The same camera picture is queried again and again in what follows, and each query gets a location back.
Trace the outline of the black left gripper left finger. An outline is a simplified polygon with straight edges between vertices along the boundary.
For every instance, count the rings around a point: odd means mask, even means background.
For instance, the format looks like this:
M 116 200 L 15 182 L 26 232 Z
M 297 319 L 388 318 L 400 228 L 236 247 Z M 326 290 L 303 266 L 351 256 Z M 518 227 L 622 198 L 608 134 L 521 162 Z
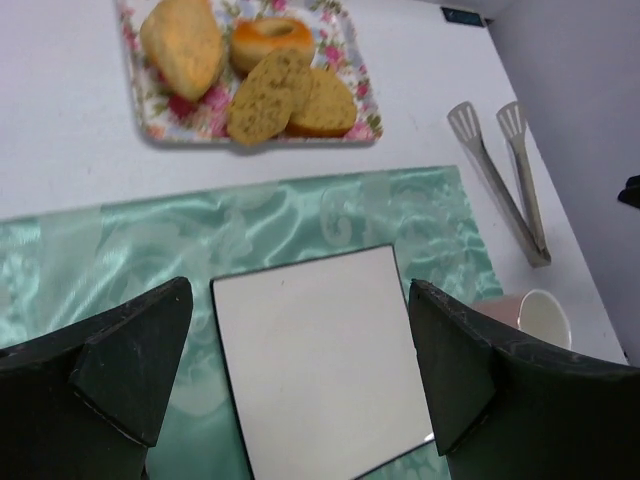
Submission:
M 175 277 L 1 351 L 4 479 L 145 479 L 193 311 Z

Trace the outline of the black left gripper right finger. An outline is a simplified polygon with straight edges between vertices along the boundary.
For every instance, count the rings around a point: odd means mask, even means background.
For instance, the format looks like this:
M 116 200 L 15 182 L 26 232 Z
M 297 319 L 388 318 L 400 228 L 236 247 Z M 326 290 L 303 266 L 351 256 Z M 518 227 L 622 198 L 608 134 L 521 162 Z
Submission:
M 635 479 L 639 371 L 566 350 L 410 287 L 438 453 L 455 479 Z

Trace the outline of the metal serving tongs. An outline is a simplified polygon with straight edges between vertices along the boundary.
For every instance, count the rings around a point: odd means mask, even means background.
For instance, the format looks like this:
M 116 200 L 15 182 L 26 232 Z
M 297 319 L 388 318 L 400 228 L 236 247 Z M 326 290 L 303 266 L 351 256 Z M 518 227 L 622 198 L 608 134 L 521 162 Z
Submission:
M 488 152 L 473 104 L 463 101 L 447 114 L 447 121 L 456 139 L 476 172 L 484 180 L 529 265 L 533 268 L 549 266 L 552 257 L 547 246 L 526 148 L 528 123 L 523 108 L 519 102 L 512 101 L 497 111 L 496 119 L 513 161 L 519 201 L 514 200 Z

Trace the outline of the herb bread slice front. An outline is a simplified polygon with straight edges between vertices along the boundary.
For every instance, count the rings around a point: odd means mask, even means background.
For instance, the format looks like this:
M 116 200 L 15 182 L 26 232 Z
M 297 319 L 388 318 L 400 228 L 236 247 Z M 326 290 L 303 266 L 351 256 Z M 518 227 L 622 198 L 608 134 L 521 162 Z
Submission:
M 311 87 L 311 67 L 299 51 L 272 51 L 249 72 L 227 107 L 229 137 L 254 146 L 279 135 L 305 107 Z

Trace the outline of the large triangular bread loaf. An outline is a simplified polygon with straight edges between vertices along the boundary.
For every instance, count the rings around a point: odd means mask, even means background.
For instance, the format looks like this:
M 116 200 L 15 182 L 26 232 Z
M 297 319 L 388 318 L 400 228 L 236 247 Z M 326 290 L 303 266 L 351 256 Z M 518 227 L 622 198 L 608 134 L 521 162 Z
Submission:
M 226 44 L 207 1 L 161 1 L 143 21 L 143 50 L 171 90 L 199 100 L 226 66 Z

